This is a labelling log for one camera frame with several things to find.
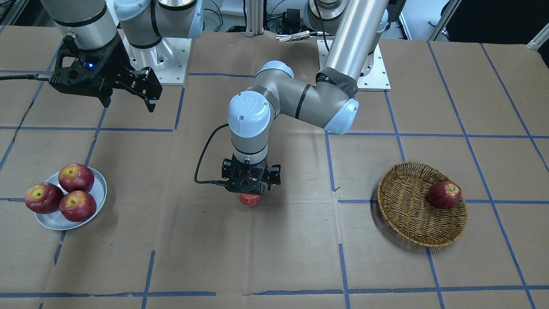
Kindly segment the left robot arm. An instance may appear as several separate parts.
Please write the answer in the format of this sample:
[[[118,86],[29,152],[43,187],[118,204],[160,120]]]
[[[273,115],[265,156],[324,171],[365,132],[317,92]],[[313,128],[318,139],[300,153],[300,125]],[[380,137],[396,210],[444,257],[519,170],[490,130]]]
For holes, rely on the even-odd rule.
[[[336,134],[349,131],[359,109],[355,100],[359,77],[373,57],[388,4],[386,0],[328,3],[328,10],[342,9],[342,15],[314,85],[295,79],[282,61],[263,65],[251,86],[228,104],[233,153],[222,163],[222,179],[213,184],[260,196],[281,183],[281,167],[267,164],[269,128],[280,114]]]

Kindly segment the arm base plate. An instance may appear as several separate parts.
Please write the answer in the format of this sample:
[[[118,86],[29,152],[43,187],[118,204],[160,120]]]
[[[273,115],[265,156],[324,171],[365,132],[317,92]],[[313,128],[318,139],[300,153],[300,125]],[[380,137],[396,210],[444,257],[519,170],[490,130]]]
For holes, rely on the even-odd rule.
[[[185,83],[192,42],[186,38],[163,38],[155,47],[139,49],[123,39],[132,66],[135,69],[151,67],[163,86]]]
[[[372,55],[369,55],[357,80],[359,91],[390,91],[391,85],[386,72],[379,44]]]

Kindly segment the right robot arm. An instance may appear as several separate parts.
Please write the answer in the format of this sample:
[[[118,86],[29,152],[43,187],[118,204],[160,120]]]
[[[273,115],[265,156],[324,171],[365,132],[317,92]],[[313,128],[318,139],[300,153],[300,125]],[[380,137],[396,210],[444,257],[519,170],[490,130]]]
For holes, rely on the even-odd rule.
[[[201,0],[43,0],[63,35],[49,85],[94,97],[108,107],[114,89],[153,112],[163,88],[158,72],[180,65],[168,38],[202,33]]]

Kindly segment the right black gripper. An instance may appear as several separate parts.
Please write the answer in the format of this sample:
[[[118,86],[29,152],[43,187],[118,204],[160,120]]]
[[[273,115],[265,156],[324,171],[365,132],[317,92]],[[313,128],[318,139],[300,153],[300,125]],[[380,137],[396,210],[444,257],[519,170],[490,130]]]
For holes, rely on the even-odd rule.
[[[50,86],[64,94],[96,97],[104,108],[110,106],[114,88],[122,89],[140,97],[149,113],[154,112],[163,88],[153,68],[133,68],[119,33],[92,50],[77,47],[76,38],[75,33],[63,38]]]

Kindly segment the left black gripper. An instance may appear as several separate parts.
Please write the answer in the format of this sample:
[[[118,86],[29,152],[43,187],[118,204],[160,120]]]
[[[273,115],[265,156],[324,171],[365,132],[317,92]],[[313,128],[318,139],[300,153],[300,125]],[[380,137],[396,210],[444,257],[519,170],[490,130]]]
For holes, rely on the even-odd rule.
[[[271,186],[281,184],[281,165],[267,165],[267,159],[258,164],[251,164],[249,160],[243,163],[233,156],[225,158],[222,163],[221,185],[229,192],[262,196]]]

